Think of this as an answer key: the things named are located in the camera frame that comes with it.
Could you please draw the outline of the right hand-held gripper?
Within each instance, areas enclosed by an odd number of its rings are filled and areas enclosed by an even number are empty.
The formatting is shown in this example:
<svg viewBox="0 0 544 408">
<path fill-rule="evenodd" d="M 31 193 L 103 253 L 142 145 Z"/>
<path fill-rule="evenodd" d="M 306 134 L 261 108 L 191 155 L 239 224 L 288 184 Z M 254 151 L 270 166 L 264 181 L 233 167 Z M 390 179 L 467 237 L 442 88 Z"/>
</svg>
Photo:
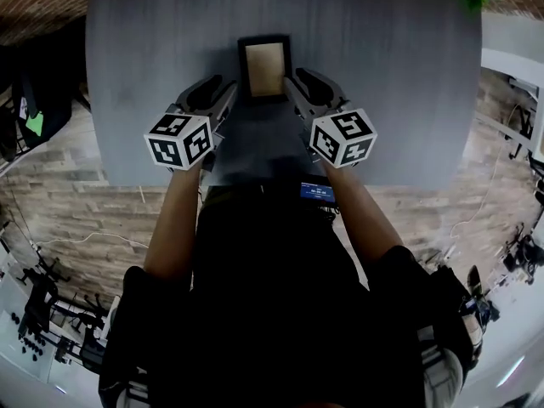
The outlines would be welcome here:
<svg viewBox="0 0 544 408">
<path fill-rule="evenodd" d="M 339 169 L 364 161 L 377 131 L 361 108 L 352 106 L 340 86 L 307 68 L 284 77 L 286 95 L 303 120 L 301 139 L 313 162 L 322 160 Z"/>
</svg>

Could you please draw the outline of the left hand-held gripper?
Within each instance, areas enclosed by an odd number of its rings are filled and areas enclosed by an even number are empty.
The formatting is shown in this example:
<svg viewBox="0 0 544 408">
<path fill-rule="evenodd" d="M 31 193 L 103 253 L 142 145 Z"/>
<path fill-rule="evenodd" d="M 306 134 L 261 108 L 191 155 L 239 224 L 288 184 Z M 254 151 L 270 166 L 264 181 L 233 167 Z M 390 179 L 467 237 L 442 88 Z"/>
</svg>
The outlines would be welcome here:
<svg viewBox="0 0 544 408">
<path fill-rule="evenodd" d="M 213 75 L 185 89 L 144 134 L 157 166 L 189 171 L 207 156 L 215 157 L 224 139 L 219 127 L 232 111 L 238 90 L 238 83 L 230 82 L 213 104 L 222 81 L 221 75 Z"/>
</svg>

